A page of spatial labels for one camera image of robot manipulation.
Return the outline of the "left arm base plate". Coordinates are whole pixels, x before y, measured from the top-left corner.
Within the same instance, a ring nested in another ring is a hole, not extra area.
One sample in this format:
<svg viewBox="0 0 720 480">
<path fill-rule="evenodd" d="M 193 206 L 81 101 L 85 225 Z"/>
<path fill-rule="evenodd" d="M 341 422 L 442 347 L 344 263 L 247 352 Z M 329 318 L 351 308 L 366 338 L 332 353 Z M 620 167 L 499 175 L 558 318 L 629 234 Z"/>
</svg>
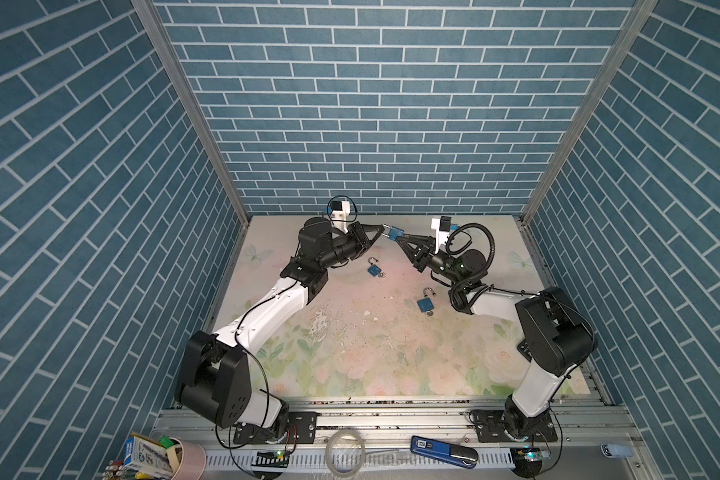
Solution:
<svg viewBox="0 0 720 480">
<path fill-rule="evenodd" d="M 296 446 L 313 444 L 317 417 L 315 411 L 295 411 L 289 412 L 286 417 L 280 416 L 270 427 L 240 424 L 235 427 L 232 441 L 234 444 L 263 445 L 279 444 L 288 439 Z"/>
</svg>

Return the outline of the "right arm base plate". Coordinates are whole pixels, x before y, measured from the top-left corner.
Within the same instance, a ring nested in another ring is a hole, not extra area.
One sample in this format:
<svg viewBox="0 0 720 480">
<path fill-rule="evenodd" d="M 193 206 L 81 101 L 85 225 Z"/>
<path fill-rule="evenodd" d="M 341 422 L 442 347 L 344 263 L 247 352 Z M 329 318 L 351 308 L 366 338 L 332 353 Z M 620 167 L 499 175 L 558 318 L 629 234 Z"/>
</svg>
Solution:
<svg viewBox="0 0 720 480">
<path fill-rule="evenodd" d="M 530 442 L 552 443 L 558 440 L 556 424 L 549 411 L 525 417 L 519 410 L 471 410 L 467 419 L 481 443 Z"/>
</svg>

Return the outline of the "blue padlock with key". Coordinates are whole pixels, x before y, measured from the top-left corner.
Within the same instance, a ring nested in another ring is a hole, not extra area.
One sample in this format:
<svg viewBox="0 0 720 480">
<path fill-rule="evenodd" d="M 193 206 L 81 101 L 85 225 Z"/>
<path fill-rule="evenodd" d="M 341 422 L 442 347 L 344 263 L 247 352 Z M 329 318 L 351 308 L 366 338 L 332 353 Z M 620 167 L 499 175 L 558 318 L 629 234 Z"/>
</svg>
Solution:
<svg viewBox="0 0 720 480">
<path fill-rule="evenodd" d="M 395 227 L 395 226 L 384 224 L 383 227 L 384 227 L 383 235 L 392 241 L 395 241 L 397 238 L 399 238 L 405 234 L 405 232 L 402 229 Z"/>
</svg>

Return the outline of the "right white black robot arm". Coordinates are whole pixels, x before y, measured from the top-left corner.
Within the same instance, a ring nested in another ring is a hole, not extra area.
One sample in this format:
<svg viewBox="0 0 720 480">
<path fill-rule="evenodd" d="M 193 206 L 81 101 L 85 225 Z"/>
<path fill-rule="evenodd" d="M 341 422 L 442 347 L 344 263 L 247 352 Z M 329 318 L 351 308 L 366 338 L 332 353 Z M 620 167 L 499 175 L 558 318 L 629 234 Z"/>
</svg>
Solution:
<svg viewBox="0 0 720 480">
<path fill-rule="evenodd" d="M 596 349 L 588 320 L 558 287 L 515 292 L 484 283 L 496 243 L 479 224 L 465 224 L 435 237 L 401 234 L 395 243 L 417 271 L 429 269 L 431 278 L 447 288 L 454 310 L 494 316 L 521 327 L 529 366 L 494 423 L 516 442 L 535 436 L 550 422 L 551 401 L 564 380 Z"/>
</svg>

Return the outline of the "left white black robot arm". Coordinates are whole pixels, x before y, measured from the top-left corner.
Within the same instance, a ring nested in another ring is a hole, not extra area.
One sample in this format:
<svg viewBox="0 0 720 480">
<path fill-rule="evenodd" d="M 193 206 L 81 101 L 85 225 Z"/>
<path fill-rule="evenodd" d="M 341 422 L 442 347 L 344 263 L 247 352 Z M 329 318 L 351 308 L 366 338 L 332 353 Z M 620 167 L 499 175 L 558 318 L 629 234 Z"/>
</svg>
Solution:
<svg viewBox="0 0 720 480">
<path fill-rule="evenodd" d="M 288 404 L 268 389 L 252 387 L 250 361 L 286 320 L 306 307 L 329 279 L 329 270 L 362 257 L 382 237 L 381 225 L 308 219 L 297 249 L 262 299 L 213 332 L 198 331 L 186 343 L 174 398 L 220 429 L 246 424 L 279 438 L 288 425 Z"/>
</svg>

